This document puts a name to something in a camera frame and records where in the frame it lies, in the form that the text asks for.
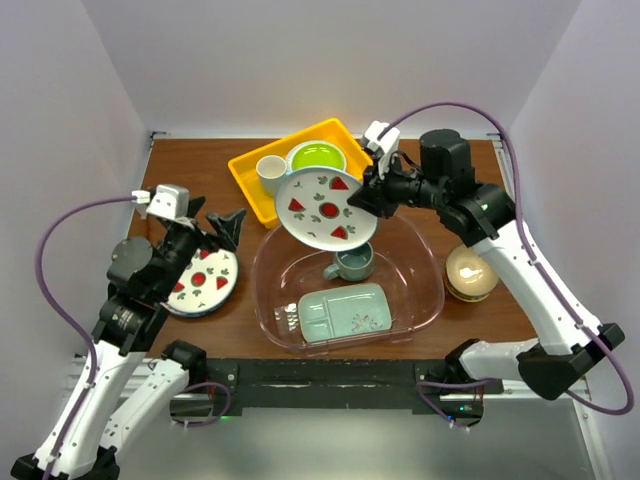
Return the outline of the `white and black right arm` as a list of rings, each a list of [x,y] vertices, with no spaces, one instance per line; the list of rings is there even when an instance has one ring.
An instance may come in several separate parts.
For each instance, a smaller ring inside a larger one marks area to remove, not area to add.
[[[444,377],[459,393],[481,380],[515,380],[546,400],[555,400],[607,351],[624,340],[615,323],[588,313],[537,249],[528,227],[516,218],[515,203],[498,185],[479,182],[469,142],[450,129],[419,139],[414,171],[398,159],[399,131],[373,122],[360,145],[373,163],[350,206],[379,218],[401,205],[432,209],[440,223],[485,261],[519,304],[536,333],[523,342],[471,339],[445,358]]]

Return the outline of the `teal glazed ceramic mug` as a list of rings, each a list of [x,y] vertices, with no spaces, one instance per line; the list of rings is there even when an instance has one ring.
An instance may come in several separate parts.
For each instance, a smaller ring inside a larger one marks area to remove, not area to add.
[[[363,281],[373,273],[374,267],[374,250],[370,243],[365,243],[354,249],[335,252],[332,263],[323,271],[323,278],[341,278],[349,282]]]

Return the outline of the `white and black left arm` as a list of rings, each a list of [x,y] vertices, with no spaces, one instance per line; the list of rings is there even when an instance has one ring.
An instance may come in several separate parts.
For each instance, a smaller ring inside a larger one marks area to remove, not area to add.
[[[53,297],[46,283],[43,255],[56,219],[36,248],[34,270],[45,300],[81,336],[87,358],[56,425],[33,453],[18,458],[15,479],[116,479],[121,464],[140,435],[182,392],[208,386],[204,350],[176,340],[142,385],[121,397],[163,327],[165,304],[197,251],[234,252],[238,248],[245,209],[206,216],[211,230],[195,218],[203,197],[187,197],[167,211],[157,209],[160,190],[138,190],[126,196],[141,216],[158,219],[164,238],[153,245],[144,237],[126,238],[111,254],[107,299],[93,330],[85,330]]]

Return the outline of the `mint divided rectangular plate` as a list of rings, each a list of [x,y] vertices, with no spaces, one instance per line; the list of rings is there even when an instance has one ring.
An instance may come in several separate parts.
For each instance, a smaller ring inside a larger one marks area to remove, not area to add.
[[[309,343],[384,332],[392,326],[386,294],[375,283],[305,294],[297,313],[302,336]]]

